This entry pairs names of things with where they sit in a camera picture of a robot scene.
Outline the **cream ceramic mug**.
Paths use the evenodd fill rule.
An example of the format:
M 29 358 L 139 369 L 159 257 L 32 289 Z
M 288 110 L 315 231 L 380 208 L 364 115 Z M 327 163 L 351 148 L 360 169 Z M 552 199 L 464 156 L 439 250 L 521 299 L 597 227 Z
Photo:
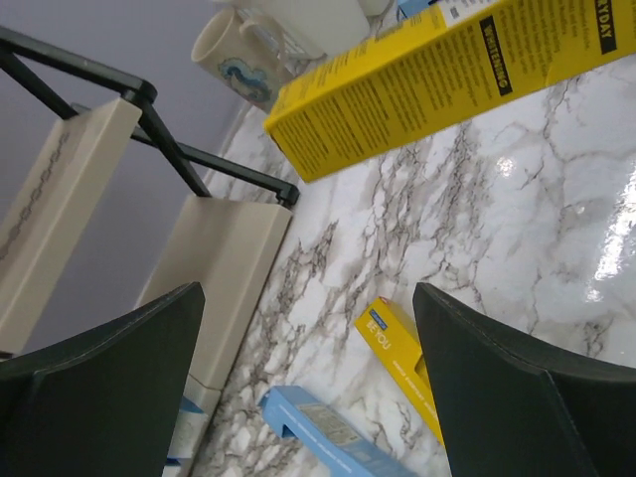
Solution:
M 244 20 L 234 6 L 220 10 L 205 26 L 191 60 L 266 113 L 282 87 L 293 79 L 286 67 L 282 28 L 262 15 Z

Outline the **beige three-tier shelf rack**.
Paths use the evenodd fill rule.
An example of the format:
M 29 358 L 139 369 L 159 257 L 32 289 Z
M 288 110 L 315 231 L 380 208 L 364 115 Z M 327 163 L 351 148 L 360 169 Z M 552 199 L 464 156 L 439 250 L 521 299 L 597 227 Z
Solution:
M 299 189 L 178 142 L 146 79 L 7 28 L 1 68 L 57 118 L 1 226 L 1 364 L 198 282 L 208 427 Z

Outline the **light blue box far right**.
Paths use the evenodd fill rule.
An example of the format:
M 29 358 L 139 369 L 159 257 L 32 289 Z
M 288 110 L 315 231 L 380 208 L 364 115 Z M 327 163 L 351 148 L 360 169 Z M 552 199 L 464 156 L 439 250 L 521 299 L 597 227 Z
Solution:
M 436 0 L 397 0 L 397 20 L 405 20 L 421 13 L 436 3 Z

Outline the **metallic blue toothpaste box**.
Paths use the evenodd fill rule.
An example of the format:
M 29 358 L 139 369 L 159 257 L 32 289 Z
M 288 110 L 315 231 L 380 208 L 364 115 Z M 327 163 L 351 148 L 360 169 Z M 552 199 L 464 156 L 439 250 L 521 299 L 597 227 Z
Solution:
M 163 477 L 188 476 L 210 416 L 182 397 L 170 442 Z

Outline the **light blue toothpaste box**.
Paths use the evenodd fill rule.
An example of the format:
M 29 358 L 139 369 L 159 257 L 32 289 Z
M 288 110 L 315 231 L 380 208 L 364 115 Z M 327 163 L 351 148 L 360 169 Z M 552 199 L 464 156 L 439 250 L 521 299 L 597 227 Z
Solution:
M 333 476 L 414 474 L 302 387 L 274 386 L 261 398 L 259 406 L 263 419 L 276 435 L 301 441 Z

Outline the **white plastic dish basket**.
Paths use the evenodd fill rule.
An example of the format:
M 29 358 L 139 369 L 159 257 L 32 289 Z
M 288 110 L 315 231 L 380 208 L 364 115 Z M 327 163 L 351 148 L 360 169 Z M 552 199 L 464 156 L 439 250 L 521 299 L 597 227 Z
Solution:
M 220 1 L 275 21 L 310 58 L 334 57 L 371 35 L 369 19 L 392 1 Z

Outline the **yellow toothpaste box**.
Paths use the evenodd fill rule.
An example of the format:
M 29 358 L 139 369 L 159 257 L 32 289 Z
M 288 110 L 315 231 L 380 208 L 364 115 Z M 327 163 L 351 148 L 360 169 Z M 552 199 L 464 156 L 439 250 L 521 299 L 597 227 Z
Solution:
M 285 85 L 263 126 L 312 182 L 634 51 L 631 1 L 439 1 Z
M 445 446 L 414 320 L 400 305 L 379 296 L 356 320 L 355 327 Z

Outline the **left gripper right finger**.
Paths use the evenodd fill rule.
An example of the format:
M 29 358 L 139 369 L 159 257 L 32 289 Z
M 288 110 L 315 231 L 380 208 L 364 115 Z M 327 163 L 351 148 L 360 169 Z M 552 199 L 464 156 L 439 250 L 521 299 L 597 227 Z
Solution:
M 634 475 L 634 369 L 551 345 L 429 283 L 412 304 L 452 475 Z

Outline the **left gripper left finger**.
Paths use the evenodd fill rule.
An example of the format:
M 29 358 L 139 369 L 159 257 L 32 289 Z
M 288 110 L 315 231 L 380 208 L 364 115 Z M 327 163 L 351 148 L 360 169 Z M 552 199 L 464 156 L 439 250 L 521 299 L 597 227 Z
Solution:
M 204 306 L 184 284 L 2 362 L 2 475 L 161 475 Z

